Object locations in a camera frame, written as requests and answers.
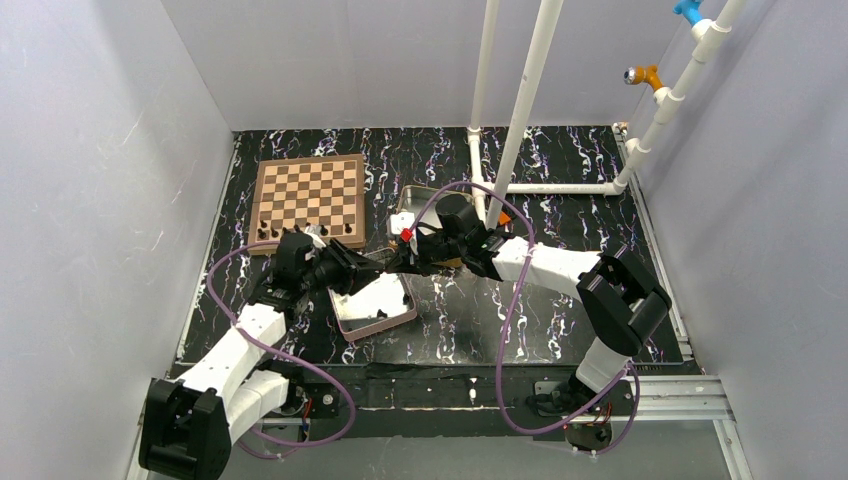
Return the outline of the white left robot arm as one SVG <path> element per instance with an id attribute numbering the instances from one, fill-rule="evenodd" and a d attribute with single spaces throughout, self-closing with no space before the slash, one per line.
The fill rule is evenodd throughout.
<path id="1" fill-rule="evenodd" d="M 214 288 L 224 256 L 208 271 L 210 297 L 230 320 L 230 329 L 193 367 L 174 380 L 152 379 L 148 387 L 138 447 L 141 468 L 175 479 L 217 479 L 233 445 L 288 398 L 290 381 L 258 365 L 266 354 L 320 376 L 345 399 L 349 416 L 344 436 L 356 418 L 349 390 L 331 374 L 276 348 L 286 334 L 286 314 L 310 294 L 330 289 L 355 294 L 384 272 L 382 262 L 313 233 L 289 232 L 275 253 L 247 305 L 235 314 Z"/>

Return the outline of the wooden chess board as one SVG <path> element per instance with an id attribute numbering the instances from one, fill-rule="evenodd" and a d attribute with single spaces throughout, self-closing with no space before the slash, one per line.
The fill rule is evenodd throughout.
<path id="1" fill-rule="evenodd" d="M 359 249 L 366 244 L 365 159 L 361 154 L 266 160 L 259 163 L 246 242 L 251 255 L 268 256 L 286 232 L 311 230 Z M 266 220 L 268 229 L 260 228 Z M 350 223 L 353 233 L 344 232 Z M 329 229 L 320 235 L 320 227 Z M 270 237 L 271 229 L 279 232 Z M 260 241 L 258 231 L 267 239 Z"/>

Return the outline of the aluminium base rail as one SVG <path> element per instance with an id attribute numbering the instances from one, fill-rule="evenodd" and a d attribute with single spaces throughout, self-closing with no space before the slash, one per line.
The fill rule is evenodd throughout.
<path id="1" fill-rule="evenodd" d="M 276 364 L 250 371 L 231 392 L 187 380 L 151 382 L 138 461 L 179 479 L 216 479 L 248 431 L 291 426 L 296 446 L 343 437 L 499 436 L 553 439 L 567 433 L 587 452 L 612 447 L 586 431 L 616 420 L 710 420 L 731 476 L 751 475 L 719 378 L 634 368 L 599 390 L 572 385 L 562 367 L 370 364 L 308 374 Z"/>

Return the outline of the pink-rimmed silver tin tray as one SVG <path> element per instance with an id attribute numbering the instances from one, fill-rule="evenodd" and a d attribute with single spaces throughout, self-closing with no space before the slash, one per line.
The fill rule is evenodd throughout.
<path id="1" fill-rule="evenodd" d="M 400 274 L 382 273 L 354 295 L 340 295 L 327 288 L 338 329 L 348 342 L 376 335 L 415 320 L 415 300 L 407 279 Z M 388 318 L 378 318 L 382 309 Z"/>

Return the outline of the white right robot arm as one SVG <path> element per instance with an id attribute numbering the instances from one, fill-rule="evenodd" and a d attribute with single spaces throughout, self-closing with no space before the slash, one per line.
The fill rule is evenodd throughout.
<path id="1" fill-rule="evenodd" d="M 391 215 L 397 243 L 391 272 L 427 275 L 458 259 L 475 275 L 527 283 L 578 300 L 596 335 L 571 379 L 574 388 L 600 392 L 637 356 L 672 306 L 659 280 L 627 247 L 572 251 L 530 243 L 501 228 L 489 229 L 459 194 L 440 198 L 436 226 L 414 214 Z"/>

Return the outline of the gold-rimmed tin tray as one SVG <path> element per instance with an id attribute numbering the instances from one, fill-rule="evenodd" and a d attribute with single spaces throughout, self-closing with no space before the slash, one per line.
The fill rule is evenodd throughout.
<path id="1" fill-rule="evenodd" d="M 421 185 L 404 186 L 400 191 L 394 213 L 411 212 L 414 215 L 417 215 L 437 191 L 437 188 Z M 432 225 L 435 225 L 438 222 L 436 202 L 434 202 L 423 215 L 422 221 Z"/>

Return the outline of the white PVC pipe frame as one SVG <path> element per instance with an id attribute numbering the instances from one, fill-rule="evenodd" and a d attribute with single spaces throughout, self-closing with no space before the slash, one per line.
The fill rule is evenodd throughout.
<path id="1" fill-rule="evenodd" d="M 623 193 L 629 185 L 639 166 L 648 158 L 652 148 L 661 135 L 665 125 L 669 124 L 677 114 L 680 106 L 684 103 L 687 93 L 691 90 L 700 73 L 705 66 L 714 58 L 716 52 L 732 31 L 732 24 L 736 21 L 747 1 L 725 1 L 723 8 L 715 19 L 703 15 L 703 20 L 695 26 L 689 27 L 690 34 L 695 42 L 691 58 L 673 86 L 665 85 L 664 88 L 652 93 L 652 99 L 656 105 L 656 111 L 650 125 L 644 135 L 639 138 L 631 138 L 625 142 L 626 154 L 629 155 L 623 170 L 613 180 L 604 183 L 571 183 L 571 184 L 520 184 L 508 183 L 511 180 L 512 171 L 515 166 L 517 153 L 521 144 L 521 138 L 529 125 L 601 125 L 614 123 L 621 120 L 623 114 L 619 114 L 618 105 L 613 100 L 602 100 L 606 93 L 601 87 L 608 86 L 601 82 L 601 87 L 592 87 L 594 90 L 586 95 L 566 95 L 566 100 L 577 100 L 576 110 L 571 103 L 565 100 L 557 100 L 554 106 L 563 107 L 560 110 L 566 113 L 557 113 L 551 118 L 543 118 L 541 122 L 531 120 L 531 110 L 536 99 L 542 72 L 546 64 L 556 27 L 561 16 L 563 5 L 566 1 L 540 1 L 537 18 L 534 24 L 529 50 L 526 55 L 525 65 L 518 86 L 517 97 L 508 124 L 508 138 L 505 153 L 506 166 L 499 167 L 495 182 L 484 186 L 502 194 L 552 194 L 552 195 L 605 195 L 618 196 Z M 589 7 L 602 13 L 596 14 L 589 20 L 578 21 L 575 25 L 579 29 L 587 30 L 597 39 L 601 37 L 612 37 L 612 40 L 620 40 L 629 45 L 638 43 L 629 39 L 632 33 L 636 33 L 637 20 L 648 20 L 647 14 L 638 14 L 641 7 L 654 8 L 664 6 L 665 1 L 577 1 L 579 4 L 587 3 Z M 479 50 L 478 65 L 476 71 L 475 86 L 471 108 L 470 124 L 466 127 L 466 136 L 469 142 L 471 155 L 472 180 L 481 183 L 481 128 L 482 107 L 484 103 L 492 51 L 494 48 L 494 35 L 497 25 L 497 17 L 501 1 L 486 1 L 483 19 L 482 36 Z M 613 48 L 612 40 L 607 41 Z"/>

